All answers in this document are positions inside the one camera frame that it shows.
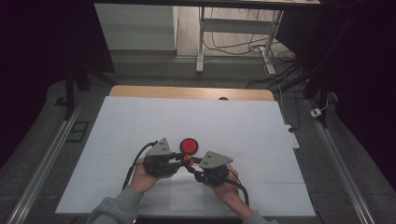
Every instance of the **white cable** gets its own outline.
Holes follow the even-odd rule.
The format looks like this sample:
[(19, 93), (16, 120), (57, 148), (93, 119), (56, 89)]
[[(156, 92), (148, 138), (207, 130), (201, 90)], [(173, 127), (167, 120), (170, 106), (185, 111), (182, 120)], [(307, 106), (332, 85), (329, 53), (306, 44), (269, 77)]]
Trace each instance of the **white cable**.
[(326, 107), (327, 107), (328, 104), (329, 104), (329, 98), (326, 99), (326, 105), (325, 105), (323, 108), (321, 108), (320, 111), (326, 109)]

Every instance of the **red circular disc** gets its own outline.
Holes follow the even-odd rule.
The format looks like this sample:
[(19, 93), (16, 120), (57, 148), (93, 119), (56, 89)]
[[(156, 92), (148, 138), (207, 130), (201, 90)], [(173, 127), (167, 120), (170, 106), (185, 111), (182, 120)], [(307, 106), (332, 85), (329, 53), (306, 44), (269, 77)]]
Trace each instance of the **red circular disc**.
[(193, 138), (186, 138), (181, 141), (180, 150), (188, 155), (193, 155), (198, 151), (198, 142)]

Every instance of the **floor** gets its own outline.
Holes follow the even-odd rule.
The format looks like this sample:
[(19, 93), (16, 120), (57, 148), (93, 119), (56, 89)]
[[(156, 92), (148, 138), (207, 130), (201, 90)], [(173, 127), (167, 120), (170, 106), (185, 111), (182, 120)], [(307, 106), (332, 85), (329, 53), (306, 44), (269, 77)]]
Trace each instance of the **floor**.
[[(196, 56), (199, 41), (199, 13), (198, 7), (178, 7), (178, 33), (177, 33), (177, 56)], [(271, 21), (273, 10), (242, 9), (242, 8), (218, 8), (207, 7), (206, 18), (233, 19), (247, 21)], [(228, 34), (228, 33), (204, 33), (205, 56), (237, 56), (260, 58), (260, 51), (249, 47), (264, 45), (268, 35), (253, 34)], [(282, 44), (274, 41), (273, 51), (278, 54), (287, 50)]]

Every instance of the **white paper sheet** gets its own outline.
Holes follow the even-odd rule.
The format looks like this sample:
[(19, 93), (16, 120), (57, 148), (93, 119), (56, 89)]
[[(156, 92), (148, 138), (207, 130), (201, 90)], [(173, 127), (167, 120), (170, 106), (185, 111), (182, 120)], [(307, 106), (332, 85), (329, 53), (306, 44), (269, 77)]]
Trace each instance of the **white paper sheet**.
[[(175, 152), (192, 137), (199, 143), (196, 157), (208, 150), (232, 157), (251, 207), (263, 216), (315, 215), (277, 102), (133, 97), (105, 99), (56, 213), (87, 214), (105, 197), (117, 196), (137, 152), (163, 137)], [(187, 179), (180, 170), (159, 181), (145, 193), (140, 214), (234, 216), (210, 189), (192, 175)]]
[(204, 209), (204, 185), (197, 184), (194, 176), (182, 167), (172, 176), (171, 210)]

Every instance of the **black cable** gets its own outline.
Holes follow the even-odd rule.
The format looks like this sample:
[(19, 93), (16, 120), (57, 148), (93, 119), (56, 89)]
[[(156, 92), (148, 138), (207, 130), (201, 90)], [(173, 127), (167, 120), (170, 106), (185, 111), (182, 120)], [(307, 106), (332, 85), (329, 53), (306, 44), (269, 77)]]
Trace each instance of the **black cable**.
[(243, 45), (246, 45), (246, 44), (252, 44), (252, 43), (260, 42), (260, 41), (263, 41), (263, 40), (266, 40), (266, 39), (268, 39), (268, 38), (253, 40), (253, 41), (251, 41), (251, 42), (249, 41), (249, 42), (245, 42), (245, 43), (242, 43), (242, 44), (227, 45), (227, 46), (217, 46), (217, 45), (215, 44), (215, 40), (214, 40), (213, 32), (212, 32), (212, 42), (213, 42), (213, 46), (215, 46), (217, 49), (228, 49), (228, 48), (239, 47), (239, 46), (243, 46)]
[(232, 170), (228, 169), (228, 171), (230, 171), (238, 180), (238, 183), (241, 184), (241, 180), (239, 180), (238, 175), (236, 175)]
[[(210, 48), (210, 47), (207, 46), (207, 44), (205, 43), (205, 41), (203, 41), (203, 42), (204, 42), (204, 45), (205, 45), (205, 47), (206, 47), (207, 49), (212, 49), (212, 48)], [(249, 50), (249, 51), (242, 52), (242, 53), (232, 53), (232, 52), (229, 52), (229, 51), (226, 51), (226, 50), (223, 50), (223, 49), (212, 49), (212, 50), (221, 51), (221, 52), (228, 53), (228, 54), (231, 54), (231, 55), (243, 55), (243, 54), (248, 54), (248, 53), (250, 53), (251, 51), (253, 51), (253, 49), (251, 49), (251, 50)]]
[(131, 175), (132, 175), (132, 173), (134, 172), (134, 167), (136, 166), (136, 162), (137, 162), (137, 160), (139, 160), (139, 157), (140, 157), (140, 155), (143, 153), (143, 151), (145, 151), (147, 147), (153, 147), (153, 146), (154, 146), (155, 144), (157, 144), (157, 143), (158, 143), (158, 141), (148, 143), (148, 144), (145, 145), (142, 149), (140, 149), (139, 153), (137, 153), (136, 158), (134, 158), (134, 163), (132, 163), (132, 166), (131, 166), (131, 167), (129, 168), (129, 170), (128, 170), (128, 174), (127, 174), (126, 177), (125, 177), (125, 181), (124, 181), (124, 183), (123, 183), (123, 185), (122, 185), (122, 189), (125, 189), (126, 185), (129, 183), (129, 180), (130, 180), (130, 178), (131, 178)]
[(271, 83), (270, 85), (268, 85), (267, 90), (269, 90), (273, 85), (275, 85), (276, 83), (281, 82), (283, 79), (285, 79), (286, 77), (288, 77), (289, 75), (291, 75), (291, 73), (293, 73), (298, 67), (300, 67), (300, 65), (298, 63), (294, 63), (291, 66), (296, 65), (293, 67), (293, 69), (291, 69), (285, 76), (280, 77), (278, 80), (276, 80), (275, 82)]
[[(301, 126), (301, 122), (300, 122), (300, 108), (299, 108), (298, 103), (297, 103), (297, 94), (296, 94), (296, 87), (295, 87), (295, 86), (294, 86), (294, 88), (293, 88), (293, 92), (294, 92), (294, 97), (293, 97), (293, 99), (294, 99), (294, 103), (295, 103), (296, 109), (297, 109), (297, 126), (296, 126), (296, 127), (291, 127), (291, 128), (289, 128), (289, 132), (290, 132), (290, 133), (292, 133), (292, 132), (294, 132), (294, 131), (300, 129), (300, 126)], [(289, 120), (289, 118), (288, 118), (287, 113), (284, 113), (284, 115), (285, 115), (285, 120), (286, 120), (286, 122), (291, 126), (291, 123), (290, 123), (290, 120)]]
[[(296, 64), (297, 64), (297, 63), (292, 64), (292, 65), (289, 66), (285, 71), (281, 72), (281, 73), (280, 73), (279, 75), (277, 75), (277, 76), (279, 77), (279, 76), (284, 75), (286, 72), (288, 72), (289, 69), (291, 69), (291, 68), (292, 68), (294, 65), (296, 65)], [(264, 81), (266, 81), (266, 80), (274, 79), (274, 78), (275, 78), (275, 77), (266, 77), (266, 78), (263, 78), (263, 79), (258, 79), (258, 80), (250, 81), (250, 82), (246, 85), (245, 89), (248, 89), (249, 86), (250, 86), (251, 84), (253, 84), (253, 83), (264, 82)]]
[(249, 206), (248, 191), (247, 191), (247, 189), (246, 189), (243, 185), (238, 184), (238, 183), (236, 183), (235, 181), (232, 181), (231, 179), (225, 179), (224, 182), (225, 182), (225, 183), (228, 183), (228, 184), (231, 184), (231, 185), (234, 185), (234, 186), (236, 186), (237, 188), (241, 189), (242, 192), (244, 192), (245, 204), (246, 204), (247, 206)]
[[(259, 18), (259, 13), (260, 13), (260, 10), (259, 10), (258, 13), (257, 13), (256, 20)], [(210, 13), (210, 18), (213, 18), (213, 8), (212, 8), (211, 13)], [(212, 43), (213, 43), (213, 46), (215, 46), (216, 49), (228, 49), (228, 48), (243, 46), (243, 45), (246, 45), (246, 44), (248, 44), (247, 47), (249, 48), (249, 47), (250, 47), (250, 44), (252, 44), (252, 43), (256, 43), (256, 42), (259, 42), (259, 41), (263, 41), (263, 40), (268, 39), (268, 38), (263, 38), (263, 39), (258, 39), (258, 40), (252, 41), (253, 36), (254, 36), (254, 35), (253, 35), (253, 36), (250, 38), (250, 41), (249, 41), (249, 42), (246, 42), (246, 43), (235, 44), (235, 45), (229, 45), (229, 46), (217, 46), (217, 45), (215, 44), (215, 38), (214, 38), (214, 36), (213, 36), (213, 32), (211, 32), (211, 35), (212, 35)]]

